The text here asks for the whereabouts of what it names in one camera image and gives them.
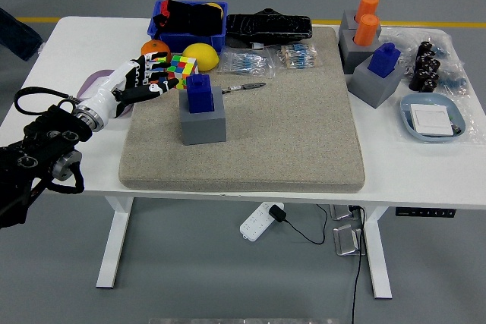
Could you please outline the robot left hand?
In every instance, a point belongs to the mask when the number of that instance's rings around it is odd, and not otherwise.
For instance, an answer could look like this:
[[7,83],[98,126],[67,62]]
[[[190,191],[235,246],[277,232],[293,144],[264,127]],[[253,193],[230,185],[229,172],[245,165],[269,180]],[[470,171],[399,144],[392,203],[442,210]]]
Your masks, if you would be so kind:
[[155,99],[175,88],[179,79],[169,77],[165,52],[152,52],[126,61],[103,81],[98,90],[80,102],[73,113],[100,129],[117,118],[128,105]]

